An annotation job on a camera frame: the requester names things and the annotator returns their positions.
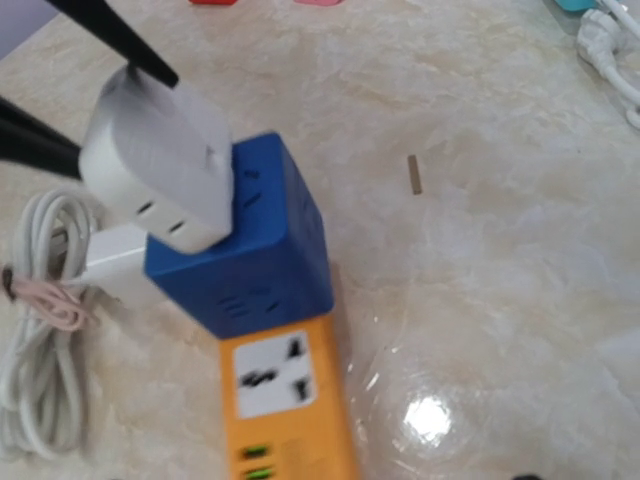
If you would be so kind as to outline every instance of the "teal object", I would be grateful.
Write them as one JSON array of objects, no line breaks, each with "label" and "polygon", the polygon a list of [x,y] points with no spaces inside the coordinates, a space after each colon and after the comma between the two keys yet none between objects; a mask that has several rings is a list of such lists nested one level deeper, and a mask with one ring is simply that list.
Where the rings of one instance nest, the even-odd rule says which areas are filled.
[{"label": "teal object", "polygon": [[595,0],[556,0],[556,2],[567,12],[581,12],[597,7]]}]

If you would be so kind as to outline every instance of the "marble surface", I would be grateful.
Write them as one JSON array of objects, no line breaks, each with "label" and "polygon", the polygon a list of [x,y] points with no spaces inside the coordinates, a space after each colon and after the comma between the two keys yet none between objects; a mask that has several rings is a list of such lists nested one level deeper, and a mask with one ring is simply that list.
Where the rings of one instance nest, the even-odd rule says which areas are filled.
[{"label": "marble surface", "polygon": [[[639,478],[640,137],[576,58],[577,19],[551,0],[112,3],[237,138],[278,130],[297,159],[340,265],[367,480]],[[120,64],[58,17],[0,62],[0,94],[80,140]],[[55,180],[0,182],[6,256]],[[225,478],[210,336],[162,305],[85,340],[82,454],[2,478]]]}]

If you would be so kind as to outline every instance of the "white power cord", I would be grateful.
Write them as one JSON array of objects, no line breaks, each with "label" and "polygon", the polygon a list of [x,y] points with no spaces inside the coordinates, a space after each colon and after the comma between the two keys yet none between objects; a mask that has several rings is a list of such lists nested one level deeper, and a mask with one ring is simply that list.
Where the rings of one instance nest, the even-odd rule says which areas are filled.
[{"label": "white power cord", "polygon": [[[626,7],[617,0],[598,0],[598,3],[640,39],[640,25],[629,15]],[[600,10],[589,10],[584,14],[578,32],[578,53],[633,105],[627,110],[627,120],[640,129],[640,91],[620,74],[615,58],[624,43],[622,28],[609,14]]]},{"label": "white power cord", "polygon": [[[96,220],[83,199],[61,189],[33,198],[14,239],[13,268],[38,280],[51,280],[50,266],[66,236],[62,283],[82,274]],[[89,301],[86,288],[73,293]],[[70,351],[72,334],[54,329],[23,307],[15,336],[0,366],[0,457],[15,460],[35,453],[49,460],[77,448],[84,420],[78,373]]]}]

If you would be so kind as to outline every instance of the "blue cube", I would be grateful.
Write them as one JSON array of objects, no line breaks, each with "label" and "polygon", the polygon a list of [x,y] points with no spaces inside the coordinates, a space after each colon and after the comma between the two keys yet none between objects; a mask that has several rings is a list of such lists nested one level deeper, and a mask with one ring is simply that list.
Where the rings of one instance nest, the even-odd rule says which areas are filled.
[{"label": "blue cube", "polygon": [[233,148],[233,233],[195,255],[149,238],[145,273],[221,339],[333,308],[322,217],[275,133]]}]

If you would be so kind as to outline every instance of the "pink object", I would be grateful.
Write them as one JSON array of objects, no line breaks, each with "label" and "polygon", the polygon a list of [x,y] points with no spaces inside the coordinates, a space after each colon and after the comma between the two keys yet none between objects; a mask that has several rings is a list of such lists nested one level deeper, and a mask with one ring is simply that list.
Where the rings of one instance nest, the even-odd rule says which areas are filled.
[{"label": "pink object", "polygon": [[319,7],[332,7],[342,0],[294,0],[296,3],[304,3],[305,5],[317,5]]},{"label": "pink object", "polygon": [[[3,270],[3,281],[7,280],[7,272]],[[73,332],[81,329],[91,318],[76,297],[54,282],[31,280],[13,276],[11,272],[9,284],[5,288],[10,297],[18,298],[36,312],[38,318],[49,323],[58,330]]]}]

